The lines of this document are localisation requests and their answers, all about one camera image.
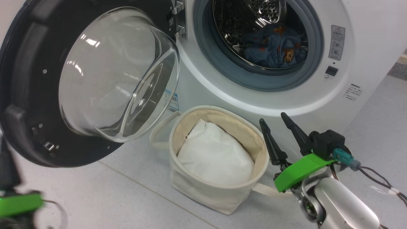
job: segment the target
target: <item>blue clothing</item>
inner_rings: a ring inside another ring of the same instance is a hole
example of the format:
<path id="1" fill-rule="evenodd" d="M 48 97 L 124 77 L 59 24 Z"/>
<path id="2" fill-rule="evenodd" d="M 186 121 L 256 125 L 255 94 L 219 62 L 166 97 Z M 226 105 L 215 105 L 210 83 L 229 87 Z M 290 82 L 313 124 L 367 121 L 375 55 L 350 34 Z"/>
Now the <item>blue clothing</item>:
<path id="1" fill-rule="evenodd" d="M 242 40 L 246 59 L 263 67 L 287 68 L 306 59 L 300 35 L 284 25 L 267 25 Z"/>

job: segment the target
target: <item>teal connector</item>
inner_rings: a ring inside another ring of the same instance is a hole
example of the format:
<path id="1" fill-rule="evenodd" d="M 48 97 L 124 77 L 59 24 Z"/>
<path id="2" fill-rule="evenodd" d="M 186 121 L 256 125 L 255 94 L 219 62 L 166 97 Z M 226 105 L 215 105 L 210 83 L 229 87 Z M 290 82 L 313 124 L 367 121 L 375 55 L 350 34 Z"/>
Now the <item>teal connector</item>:
<path id="1" fill-rule="evenodd" d="M 349 166 L 353 171 L 357 171 L 360 167 L 360 162 L 358 160 L 355 160 L 352 155 L 339 148 L 334 149 L 333 159 Z"/>

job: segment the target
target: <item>white washing machine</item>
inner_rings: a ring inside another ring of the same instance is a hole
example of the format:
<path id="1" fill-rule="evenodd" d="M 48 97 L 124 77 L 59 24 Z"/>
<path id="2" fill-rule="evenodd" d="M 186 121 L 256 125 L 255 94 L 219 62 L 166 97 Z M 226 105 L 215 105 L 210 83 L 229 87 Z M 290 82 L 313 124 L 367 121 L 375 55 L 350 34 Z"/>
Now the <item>white washing machine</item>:
<path id="1" fill-rule="evenodd" d="M 295 159 L 280 113 L 341 133 L 407 47 L 403 0 L 2 0 L 0 18 L 2 130 L 49 167 L 92 163 L 198 105 L 264 118 Z M 242 34 L 275 23 L 305 60 L 245 55 Z"/>

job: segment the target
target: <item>laundry basket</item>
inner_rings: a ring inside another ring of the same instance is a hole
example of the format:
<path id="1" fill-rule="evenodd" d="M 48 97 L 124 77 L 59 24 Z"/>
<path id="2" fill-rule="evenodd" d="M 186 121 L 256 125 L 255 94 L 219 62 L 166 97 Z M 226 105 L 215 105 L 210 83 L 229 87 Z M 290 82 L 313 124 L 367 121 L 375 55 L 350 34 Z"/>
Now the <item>laundry basket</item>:
<path id="1" fill-rule="evenodd" d="M 169 142 L 157 142 L 164 126 L 177 118 Z M 250 180 L 241 185 L 222 186 L 207 182 L 184 168 L 177 159 L 179 150 L 195 124 L 203 119 L 212 122 L 241 143 L 254 161 Z M 272 187 L 257 183 L 269 164 L 269 155 L 261 132 L 244 118 L 219 107 L 197 106 L 184 113 L 175 112 L 167 117 L 150 135 L 151 145 L 156 149 L 169 149 L 171 185 L 189 198 L 226 215 L 232 214 L 247 198 L 250 191 L 273 197 L 290 197 L 290 193 L 278 193 Z"/>

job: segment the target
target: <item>bright green bracket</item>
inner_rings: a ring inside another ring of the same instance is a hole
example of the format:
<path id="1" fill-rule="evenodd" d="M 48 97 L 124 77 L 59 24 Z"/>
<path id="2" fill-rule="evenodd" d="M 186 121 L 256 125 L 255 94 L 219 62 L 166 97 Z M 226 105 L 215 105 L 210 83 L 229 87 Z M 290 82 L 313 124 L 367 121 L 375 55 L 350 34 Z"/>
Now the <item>bright green bracket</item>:
<path id="1" fill-rule="evenodd" d="M 0 197 L 0 218 L 34 211 L 40 208 L 42 204 L 41 195 L 37 193 Z"/>
<path id="2" fill-rule="evenodd" d="M 274 184 L 279 192 L 285 191 L 332 162 L 335 160 L 324 161 L 315 154 L 308 154 L 286 168 L 276 178 Z"/>

